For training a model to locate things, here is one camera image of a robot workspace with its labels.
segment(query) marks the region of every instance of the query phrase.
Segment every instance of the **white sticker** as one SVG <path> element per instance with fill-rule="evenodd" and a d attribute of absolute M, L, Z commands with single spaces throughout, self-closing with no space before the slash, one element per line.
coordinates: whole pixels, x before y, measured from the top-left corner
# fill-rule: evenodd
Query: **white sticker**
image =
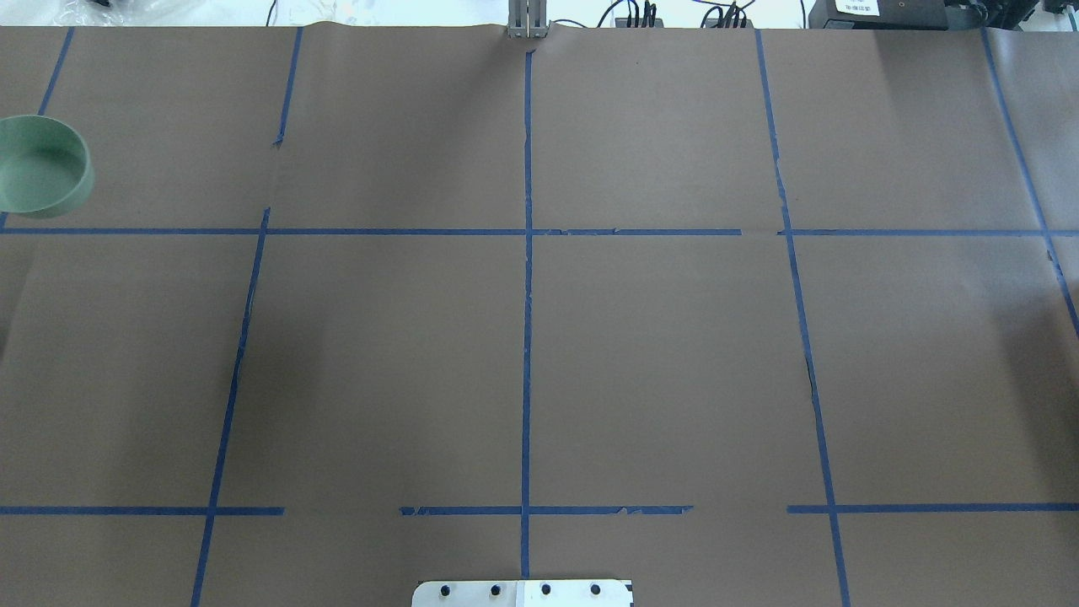
<path fill-rule="evenodd" d="M 835 10 L 851 15 L 880 16 L 880 6 L 876 0 L 835 0 Z"/>

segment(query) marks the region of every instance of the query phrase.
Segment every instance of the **metal bracket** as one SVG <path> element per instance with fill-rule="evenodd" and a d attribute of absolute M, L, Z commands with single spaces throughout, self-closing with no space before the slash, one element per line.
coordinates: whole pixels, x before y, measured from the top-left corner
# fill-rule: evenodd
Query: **metal bracket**
<path fill-rule="evenodd" d="M 424 582 L 412 607 L 632 607 L 626 580 L 495 580 Z"/>
<path fill-rule="evenodd" d="M 547 0 L 509 0 L 510 38 L 546 38 L 549 29 Z"/>

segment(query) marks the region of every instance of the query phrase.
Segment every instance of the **green bowl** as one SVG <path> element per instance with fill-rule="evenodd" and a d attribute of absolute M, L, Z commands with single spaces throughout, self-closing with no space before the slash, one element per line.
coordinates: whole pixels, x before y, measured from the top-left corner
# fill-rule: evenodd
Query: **green bowl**
<path fill-rule="evenodd" d="M 86 141 L 44 115 L 0 120 L 0 210 L 46 219 L 78 208 L 94 189 Z"/>

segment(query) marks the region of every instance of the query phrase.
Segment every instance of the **blue tape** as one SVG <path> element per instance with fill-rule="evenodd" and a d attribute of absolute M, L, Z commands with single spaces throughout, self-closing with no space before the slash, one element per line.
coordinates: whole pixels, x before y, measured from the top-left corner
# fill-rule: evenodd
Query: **blue tape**
<path fill-rule="evenodd" d="M 207 506 L 206 525 L 203 528 L 202 548 L 199 551 L 199 565 L 195 568 L 195 582 L 191 591 L 191 607 L 199 607 L 202 601 L 203 580 L 206 577 L 206 562 L 209 558 L 209 544 L 214 537 L 214 519 L 217 511 L 217 499 L 221 493 L 221 478 L 224 474 L 224 460 L 229 452 L 229 438 L 232 433 L 232 418 L 236 409 L 236 395 L 240 394 L 240 371 L 243 368 L 244 354 L 247 350 L 247 334 L 251 326 L 251 308 L 255 305 L 255 288 L 259 282 L 259 271 L 262 266 L 262 249 L 267 242 L 267 227 L 270 224 L 270 209 L 262 211 L 262 224 L 259 226 L 259 242 L 255 246 L 255 262 L 251 264 L 251 277 L 247 284 L 247 300 L 244 303 L 244 320 L 240 326 L 240 344 L 236 346 L 236 360 L 232 365 L 232 384 L 229 387 L 229 403 L 224 409 L 224 423 L 221 427 L 221 443 L 217 449 L 217 464 L 214 467 L 214 483 L 210 486 L 209 503 Z"/>
<path fill-rule="evenodd" d="M 1056 254 L 1056 246 L 1053 244 L 1053 236 L 1049 231 L 1049 223 L 1046 221 L 1046 213 L 1041 208 L 1041 201 L 1038 199 L 1038 192 L 1035 190 L 1034 180 L 1030 178 L 1030 169 L 1026 164 L 1026 156 L 1023 154 L 1023 147 L 1019 142 L 1015 134 L 1015 125 L 1012 123 L 1011 112 L 1008 110 L 1008 101 L 1005 99 L 1003 88 L 1000 87 L 1000 78 L 997 75 L 997 63 L 993 58 L 993 47 L 989 44 L 989 35 L 982 28 L 982 46 L 985 49 L 985 60 L 989 67 L 989 78 L 993 81 L 993 91 L 997 96 L 997 105 L 1000 106 L 1000 114 L 1005 119 L 1005 126 L 1008 130 L 1008 138 L 1011 139 L 1012 149 L 1015 151 L 1015 160 L 1019 162 L 1020 173 L 1023 174 L 1023 183 L 1026 185 L 1027 194 L 1030 196 L 1030 205 L 1034 213 L 1038 218 L 1038 226 L 1046 239 L 1046 249 L 1053 262 L 1053 272 L 1056 274 L 1056 282 L 1061 287 L 1061 294 L 1064 295 L 1065 306 L 1068 308 L 1068 316 L 1071 317 L 1071 329 L 1079 339 L 1079 314 L 1076 313 L 1075 301 L 1071 299 L 1071 290 L 1068 281 L 1064 277 L 1064 270 L 1061 268 L 1060 256 Z"/>
<path fill-rule="evenodd" d="M 1040 236 L 1039 230 L 791 230 L 795 236 Z"/>
<path fill-rule="evenodd" d="M 535 230 L 537 236 L 740 236 L 734 229 L 647 229 L 647 227 L 584 227 Z"/>
<path fill-rule="evenodd" d="M 257 227 L 8 227 L 6 234 L 255 235 Z"/>
<path fill-rule="evenodd" d="M 519 506 L 421 506 L 399 509 L 401 516 L 518 516 Z M 692 506 L 531 506 L 532 516 L 681 516 Z"/>
<path fill-rule="evenodd" d="M 1079 512 L 1079 503 L 999 502 L 999 503 L 862 503 L 829 506 L 788 506 L 788 514 L 906 514 L 921 512 Z"/>
<path fill-rule="evenodd" d="M 828 441 L 824 437 L 824 416 L 821 414 L 820 394 L 817 390 L 817 370 L 814 367 L 812 345 L 809 342 L 809 325 L 806 321 L 805 300 L 802 295 L 802 278 L 798 275 L 798 260 L 794 250 L 793 226 L 791 211 L 787 203 L 787 187 L 779 170 L 779 137 L 776 134 L 776 118 L 771 105 L 771 91 L 768 86 L 768 68 L 764 58 L 764 40 L 761 30 L 754 29 L 756 37 L 756 56 L 761 67 L 761 87 L 764 92 L 764 110 L 768 119 L 768 135 L 771 139 L 771 158 L 776 168 L 776 187 L 779 189 L 779 199 L 782 203 L 783 232 L 787 238 L 787 254 L 790 259 L 791 279 L 794 282 L 794 301 L 798 312 L 798 328 L 802 332 L 802 348 L 805 353 L 806 373 L 809 376 L 809 395 L 812 400 L 814 417 L 817 426 L 817 450 L 820 455 L 820 469 L 824 478 L 824 496 L 829 506 L 835 506 L 835 492 L 832 487 L 832 467 L 828 457 Z M 832 529 L 832 549 L 835 553 L 835 571 L 839 582 L 839 597 L 843 607 L 850 607 L 850 590 L 847 584 L 847 566 L 843 556 L 843 540 L 839 535 L 839 518 L 835 513 L 829 515 Z"/>
<path fill-rule="evenodd" d="M 303 28 L 296 28 L 296 41 L 292 43 L 292 61 L 288 68 L 288 84 L 285 85 L 285 101 L 281 106 L 281 128 L 273 144 L 281 146 L 285 141 L 285 128 L 288 126 L 288 108 L 292 105 L 292 85 L 296 84 L 296 66 L 300 60 L 300 45 L 303 43 Z"/>
<path fill-rule="evenodd" d="M 524 230 L 481 227 L 271 227 L 270 235 L 522 236 Z"/>
<path fill-rule="evenodd" d="M 206 516 L 203 507 L 0 506 L 0 516 Z M 218 508 L 217 516 L 284 516 L 284 508 Z"/>
<path fill-rule="evenodd" d="M 56 57 L 56 66 L 53 68 L 53 75 L 49 79 L 49 86 L 45 88 L 45 96 L 41 98 L 41 106 L 38 108 L 38 115 L 45 115 L 49 109 L 49 101 L 53 98 L 53 91 L 56 88 L 56 81 L 60 78 L 60 70 L 64 69 L 64 61 L 67 59 L 68 49 L 71 47 L 71 39 L 74 38 L 74 28 L 69 27 L 67 36 L 64 37 L 64 45 L 60 46 L 60 54 Z"/>
<path fill-rule="evenodd" d="M 524 348 L 521 377 L 521 579 L 529 579 L 532 472 L 532 54 L 524 54 Z"/>

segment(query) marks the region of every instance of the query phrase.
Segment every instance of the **metal plate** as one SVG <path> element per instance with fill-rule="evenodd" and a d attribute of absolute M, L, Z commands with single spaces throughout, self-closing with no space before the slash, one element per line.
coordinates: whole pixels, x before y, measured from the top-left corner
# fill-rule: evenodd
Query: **metal plate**
<path fill-rule="evenodd" d="M 415 589 L 412 607 L 630 607 L 632 589 L 626 580 L 435 581 Z"/>

